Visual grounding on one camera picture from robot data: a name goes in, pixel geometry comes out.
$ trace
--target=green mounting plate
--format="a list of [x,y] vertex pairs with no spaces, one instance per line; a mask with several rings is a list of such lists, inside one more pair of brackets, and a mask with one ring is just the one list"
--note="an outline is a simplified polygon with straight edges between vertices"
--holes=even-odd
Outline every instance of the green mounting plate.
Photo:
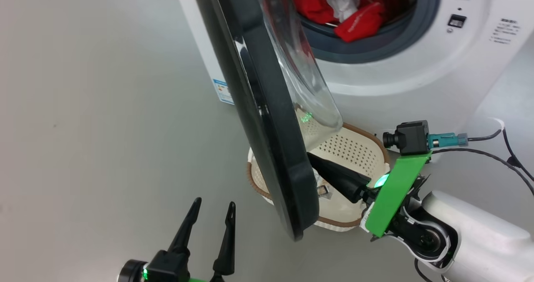
[[384,235],[391,219],[431,155],[432,151],[426,155],[401,156],[397,159],[365,223],[366,229],[372,234],[377,237]]

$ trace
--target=perforated basket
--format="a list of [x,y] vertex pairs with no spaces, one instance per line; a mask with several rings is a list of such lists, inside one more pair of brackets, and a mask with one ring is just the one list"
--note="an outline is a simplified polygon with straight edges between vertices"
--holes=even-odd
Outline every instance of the perforated basket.
[[[378,138],[348,124],[311,153],[370,177],[371,184],[389,172],[389,156]],[[252,151],[248,154],[247,168],[252,187],[273,204]],[[361,201],[352,204],[317,173],[315,177],[319,195],[319,220],[315,225],[338,232],[358,226],[365,204]]]

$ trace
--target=washing machine door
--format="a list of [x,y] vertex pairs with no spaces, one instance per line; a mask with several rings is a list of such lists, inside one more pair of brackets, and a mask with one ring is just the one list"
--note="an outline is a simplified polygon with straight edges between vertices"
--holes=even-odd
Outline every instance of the washing machine door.
[[319,216],[306,152],[342,126],[292,0],[210,0],[210,39],[276,210],[298,240]]

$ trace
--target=white washing machine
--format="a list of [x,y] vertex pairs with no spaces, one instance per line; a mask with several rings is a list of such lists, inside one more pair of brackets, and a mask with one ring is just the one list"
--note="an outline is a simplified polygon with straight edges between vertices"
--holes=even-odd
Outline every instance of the white washing machine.
[[[350,44],[303,29],[343,121],[381,135],[408,121],[461,132],[534,29],[533,0],[417,0],[374,37]],[[205,22],[209,0],[180,0],[219,99],[232,103]]]

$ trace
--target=floor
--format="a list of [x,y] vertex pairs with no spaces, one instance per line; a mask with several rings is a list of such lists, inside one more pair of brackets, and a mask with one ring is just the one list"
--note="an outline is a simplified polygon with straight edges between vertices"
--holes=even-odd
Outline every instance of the floor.
[[[311,227],[300,242],[288,238],[247,183],[246,137],[235,109],[216,98],[178,0],[0,2],[5,280],[113,281],[128,259],[165,249],[201,196],[193,277],[211,277],[233,200],[229,282],[420,281],[405,247],[370,243],[359,229]],[[487,117],[501,118],[534,170],[533,58],[531,38],[466,131],[492,133]],[[473,147],[507,156],[500,139]],[[423,191],[446,191],[534,232],[532,196],[493,160],[450,153],[426,171]]]

